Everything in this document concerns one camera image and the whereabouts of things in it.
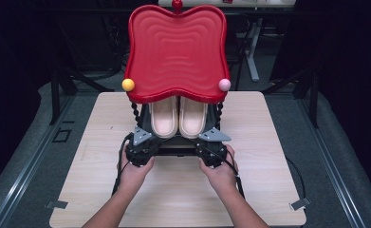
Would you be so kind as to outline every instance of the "red tray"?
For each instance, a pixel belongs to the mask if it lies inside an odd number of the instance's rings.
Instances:
[[[170,96],[217,104],[230,79],[224,44],[224,13],[213,6],[171,12],[154,5],[135,9],[129,19],[130,55],[125,79],[135,83],[129,100],[147,104]]]

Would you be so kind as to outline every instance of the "pink ball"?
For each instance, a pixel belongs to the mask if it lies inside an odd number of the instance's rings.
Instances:
[[[221,89],[223,92],[227,92],[230,90],[230,87],[232,86],[232,83],[228,79],[222,79],[218,83],[218,87]]]

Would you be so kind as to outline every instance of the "shoe insole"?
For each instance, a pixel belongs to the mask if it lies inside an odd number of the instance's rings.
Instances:
[[[183,99],[182,131],[190,136],[197,136],[205,126],[205,104],[190,99]]]
[[[159,136],[172,135],[176,127],[173,105],[171,97],[153,103],[153,125],[155,133]]]

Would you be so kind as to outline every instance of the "human arm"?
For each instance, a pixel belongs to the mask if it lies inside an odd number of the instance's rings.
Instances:
[[[126,165],[128,160],[122,152],[122,164]],[[105,205],[83,226],[83,227],[118,227],[123,214],[129,203],[141,188],[147,173],[152,169],[154,157],[142,167],[128,163],[124,170],[122,168],[120,187],[117,192],[105,203]]]
[[[227,145],[227,150],[230,154],[226,159],[232,163],[235,152],[229,145]],[[223,163],[212,169],[199,159],[199,167],[206,174],[212,188],[226,207],[235,228],[268,227],[238,192],[235,187],[235,175],[227,164]]]

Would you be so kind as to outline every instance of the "wooden tabletop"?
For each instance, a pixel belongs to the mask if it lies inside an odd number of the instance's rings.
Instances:
[[[161,7],[171,7],[173,0],[158,0]],[[231,4],[223,0],[182,0],[183,7],[195,7],[202,4],[220,8],[292,8],[295,0],[233,0]]]
[[[100,94],[66,177],[52,227],[80,227],[110,198],[117,176],[119,149],[136,122],[125,93]],[[287,161],[260,92],[229,92],[221,131],[229,135],[248,203],[273,225],[303,225]],[[129,205],[121,227],[223,227],[230,217],[197,157],[159,157]]]

